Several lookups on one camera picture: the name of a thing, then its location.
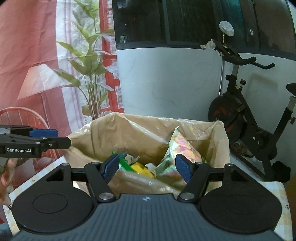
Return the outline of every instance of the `red window frame print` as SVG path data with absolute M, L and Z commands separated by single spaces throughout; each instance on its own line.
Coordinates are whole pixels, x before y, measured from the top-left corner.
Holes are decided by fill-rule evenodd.
M 113 18 L 112 3 L 110 4 L 109 2 L 111 2 L 111 0 L 99 0 L 99 17 L 100 17 L 101 32 L 108 29 L 114 29 L 114 26 L 109 26 L 109 23 L 110 23 L 109 19 Z M 102 38 L 102 50 L 107 53 L 111 53 L 110 42 L 105 40 L 104 38 Z M 117 61 L 116 54 L 113 54 L 113 55 L 103 54 L 104 66 L 112 65 L 112 60 Z M 119 78 L 114 79 L 114 75 L 110 72 L 105 73 L 105 78 L 106 78 L 106 84 L 112 87 L 114 91 L 108 91 L 108 99 L 109 99 L 110 107 L 102 109 L 101 112 L 112 111 L 112 112 L 124 113 L 123 107 L 118 106 L 117 94 L 115 89 L 116 86 L 120 86 Z

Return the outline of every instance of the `metal screw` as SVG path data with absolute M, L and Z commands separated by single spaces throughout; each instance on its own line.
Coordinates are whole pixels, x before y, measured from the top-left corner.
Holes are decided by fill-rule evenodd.
M 194 194 L 191 192 L 184 192 L 180 195 L 180 198 L 182 198 L 183 200 L 191 200 L 194 198 Z
M 99 195 L 99 198 L 102 200 L 110 200 L 111 198 L 113 198 L 114 195 L 112 193 L 109 192 L 103 192 Z

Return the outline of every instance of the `tile floor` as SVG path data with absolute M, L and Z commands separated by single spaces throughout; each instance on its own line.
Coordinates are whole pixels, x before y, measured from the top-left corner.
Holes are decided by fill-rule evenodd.
M 263 166 L 261 161 L 258 161 L 256 158 L 246 158 L 248 159 L 255 167 L 260 171 L 263 171 Z M 230 154 L 230 162 L 242 169 L 249 176 L 254 178 L 256 181 L 263 181 L 255 172 L 253 172 L 248 166 L 246 166 L 241 160 L 237 159 L 234 155 Z

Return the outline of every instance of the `white wall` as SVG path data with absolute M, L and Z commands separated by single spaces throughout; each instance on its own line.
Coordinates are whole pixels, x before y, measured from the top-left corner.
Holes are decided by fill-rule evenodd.
M 255 56 L 257 62 L 263 65 L 275 63 L 270 70 L 263 70 L 253 65 L 242 66 L 239 69 L 237 84 L 240 79 L 247 81 L 243 87 L 243 95 L 257 121 L 258 126 L 273 133 L 285 107 L 289 103 L 291 93 L 286 90 L 288 83 L 296 83 L 296 61 L 265 55 L 242 53 L 242 58 Z M 230 74 L 232 65 L 225 63 L 225 75 Z M 224 80 L 223 92 L 228 81 Z M 277 144 L 278 155 L 275 161 L 281 161 L 296 174 L 296 124 L 287 125 Z
M 216 51 L 142 48 L 117 51 L 125 113 L 207 121 L 218 96 Z

